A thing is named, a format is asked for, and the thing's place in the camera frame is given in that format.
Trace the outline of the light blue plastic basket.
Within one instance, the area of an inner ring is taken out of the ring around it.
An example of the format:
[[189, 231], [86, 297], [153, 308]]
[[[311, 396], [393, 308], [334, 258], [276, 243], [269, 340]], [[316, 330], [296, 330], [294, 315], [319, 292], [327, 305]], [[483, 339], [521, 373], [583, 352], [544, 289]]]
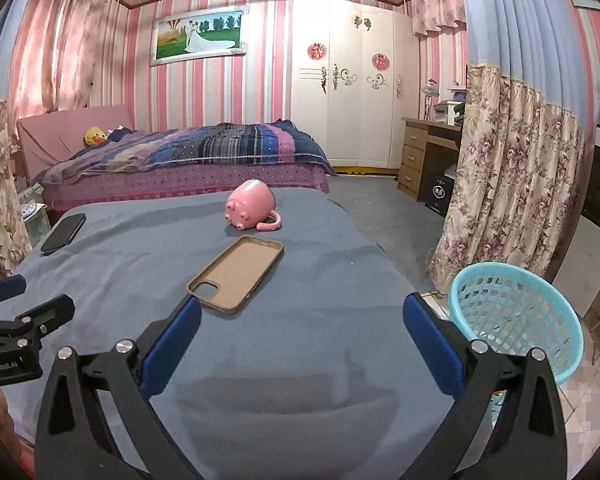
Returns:
[[469, 340], [481, 339], [511, 356], [542, 349], [558, 386], [581, 363], [584, 342], [577, 313], [553, 285], [518, 266], [468, 266], [452, 281], [448, 306], [450, 321]]

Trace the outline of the small bedside stool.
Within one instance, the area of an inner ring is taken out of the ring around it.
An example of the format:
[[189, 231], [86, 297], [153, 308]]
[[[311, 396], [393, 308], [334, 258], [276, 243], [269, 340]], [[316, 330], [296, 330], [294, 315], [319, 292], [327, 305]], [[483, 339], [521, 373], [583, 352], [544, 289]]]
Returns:
[[22, 221], [32, 247], [35, 247], [50, 230], [43, 192], [42, 185], [35, 183], [18, 195]]

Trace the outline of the black smartphone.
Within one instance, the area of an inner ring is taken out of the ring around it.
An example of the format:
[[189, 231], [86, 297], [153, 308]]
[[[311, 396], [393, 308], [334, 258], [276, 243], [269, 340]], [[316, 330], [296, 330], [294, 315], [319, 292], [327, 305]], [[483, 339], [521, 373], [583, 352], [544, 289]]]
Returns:
[[85, 214], [72, 214], [60, 220], [41, 246], [41, 254], [49, 256], [69, 245], [86, 221]]

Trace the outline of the bed with plaid quilt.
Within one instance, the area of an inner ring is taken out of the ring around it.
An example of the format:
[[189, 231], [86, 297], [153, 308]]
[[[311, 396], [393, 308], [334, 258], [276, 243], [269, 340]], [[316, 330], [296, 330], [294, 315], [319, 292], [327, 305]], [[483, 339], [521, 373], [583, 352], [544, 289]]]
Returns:
[[[108, 139], [87, 148], [91, 127]], [[230, 191], [249, 179], [326, 192], [334, 172], [312, 136], [289, 120], [147, 132], [134, 129], [128, 109], [117, 105], [23, 118], [17, 131], [27, 179], [42, 185], [56, 211]]]

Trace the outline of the yellow duck plush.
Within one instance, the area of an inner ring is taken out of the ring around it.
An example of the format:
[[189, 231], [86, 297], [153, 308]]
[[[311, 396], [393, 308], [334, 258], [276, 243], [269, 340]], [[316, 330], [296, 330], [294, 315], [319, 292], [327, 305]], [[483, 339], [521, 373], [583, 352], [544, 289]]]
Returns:
[[108, 133], [99, 127], [88, 128], [83, 136], [83, 142], [87, 148], [94, 148], [94, 146], [106, 142], [107, 139]]

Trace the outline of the brown phone case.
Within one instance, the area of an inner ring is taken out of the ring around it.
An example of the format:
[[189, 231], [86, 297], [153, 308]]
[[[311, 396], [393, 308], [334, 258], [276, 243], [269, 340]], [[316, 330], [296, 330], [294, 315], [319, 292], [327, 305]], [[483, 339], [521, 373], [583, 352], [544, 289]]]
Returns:
[[238, 237], [187, 284], [187, 291], [209, 309], [237, 314], [283, 252], [278, 240]]

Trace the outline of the blue-grey table cloth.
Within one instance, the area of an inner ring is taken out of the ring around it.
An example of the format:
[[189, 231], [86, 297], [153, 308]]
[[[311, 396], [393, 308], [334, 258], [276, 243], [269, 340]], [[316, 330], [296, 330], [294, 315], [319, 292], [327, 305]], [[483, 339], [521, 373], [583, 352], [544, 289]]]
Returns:
[[[111, 349], [165, 318], [188, 282], [233, 243], [222, 193], [95, 204], [73, 242], [18, 266], [10, 320], [58, 295], [71, 322], [43, 341], [42, 367], [71, 346]], [[452, 406], [403, 324], [412, 285], [336, 202], [276, 194], [284, 251], [244, 310], [204, 312], [151, 403], [208, 479], [395, 479]]]

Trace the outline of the floral curtain right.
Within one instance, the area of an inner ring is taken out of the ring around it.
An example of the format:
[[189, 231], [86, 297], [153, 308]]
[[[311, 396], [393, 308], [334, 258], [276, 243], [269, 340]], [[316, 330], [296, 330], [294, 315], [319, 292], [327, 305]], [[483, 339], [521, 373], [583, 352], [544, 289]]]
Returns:
[[467, 101], [453, 194], [428, 266], [446, 292], [465, 266], [544, 275], [581, 188], [588, 94], [569, 0], [465, 0]]

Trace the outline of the black box under desk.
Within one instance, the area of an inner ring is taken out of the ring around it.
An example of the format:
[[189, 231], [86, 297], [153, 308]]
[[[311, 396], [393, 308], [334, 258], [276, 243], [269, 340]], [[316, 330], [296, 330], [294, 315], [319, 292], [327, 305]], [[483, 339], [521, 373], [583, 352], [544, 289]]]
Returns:
[[448, 213], [455, 180], [442, 174], [430, 180], [427, 188], [425, 206], [445, 217]]

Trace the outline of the pink window curtain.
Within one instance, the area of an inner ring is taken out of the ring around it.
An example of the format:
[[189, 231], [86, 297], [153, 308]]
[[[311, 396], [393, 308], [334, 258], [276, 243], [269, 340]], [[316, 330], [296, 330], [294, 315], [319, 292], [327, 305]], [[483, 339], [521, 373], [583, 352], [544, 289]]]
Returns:
[[22, 118], [90, 102], [116, 0], [28, 0], [12, 52], [8, 131]]

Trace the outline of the wooden desk with drawers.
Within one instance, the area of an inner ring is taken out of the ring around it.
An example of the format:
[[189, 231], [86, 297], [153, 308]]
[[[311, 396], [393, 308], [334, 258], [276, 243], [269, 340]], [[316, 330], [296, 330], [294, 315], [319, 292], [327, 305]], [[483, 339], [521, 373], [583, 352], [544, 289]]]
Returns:
[[423, 202], [431, 179], [457, 164], [462, 134], [460, 127], [441, 122], [402, 120], [404, 138], [398, 189], [416, 202]]

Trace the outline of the framed wedding picture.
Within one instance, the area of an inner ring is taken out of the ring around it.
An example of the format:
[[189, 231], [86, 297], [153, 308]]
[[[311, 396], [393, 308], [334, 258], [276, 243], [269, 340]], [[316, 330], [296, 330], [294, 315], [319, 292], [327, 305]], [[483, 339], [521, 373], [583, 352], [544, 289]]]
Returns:
[[245, 6], [188, 11], [154, 21], [150, 65], [245, 55], [242, 22]]

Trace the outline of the desk lamp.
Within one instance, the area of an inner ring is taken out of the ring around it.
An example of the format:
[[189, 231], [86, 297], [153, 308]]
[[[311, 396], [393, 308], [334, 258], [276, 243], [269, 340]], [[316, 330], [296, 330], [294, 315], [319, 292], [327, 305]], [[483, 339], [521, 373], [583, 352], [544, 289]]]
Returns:
[[424, 96], [424, 111], [422, 112], [422, 119], [425, 122], [430, 121], [432, 101], [434, 98], [439, 96], [439, 87], [437, 81], [434, 79], [428, 79], [427, 83], [420, 88], [420, 93]]

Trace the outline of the white wardrobe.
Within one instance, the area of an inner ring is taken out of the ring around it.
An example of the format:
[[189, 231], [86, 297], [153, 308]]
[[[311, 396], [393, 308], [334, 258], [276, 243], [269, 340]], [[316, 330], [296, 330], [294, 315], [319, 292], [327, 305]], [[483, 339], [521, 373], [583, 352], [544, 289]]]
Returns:
[[418, 84], [418, 40], [404, 11], [294, 0], [291, 120], [332, 166], [398, 169]]

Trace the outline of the pink curtain valance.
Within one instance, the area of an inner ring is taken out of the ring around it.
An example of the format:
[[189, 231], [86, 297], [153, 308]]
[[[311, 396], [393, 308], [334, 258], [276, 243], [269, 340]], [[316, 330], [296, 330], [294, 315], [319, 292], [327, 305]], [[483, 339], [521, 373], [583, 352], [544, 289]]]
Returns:
[[467, 22], [465, 0], [411, 0], [412, 25], [416, 36], [428, 36]]

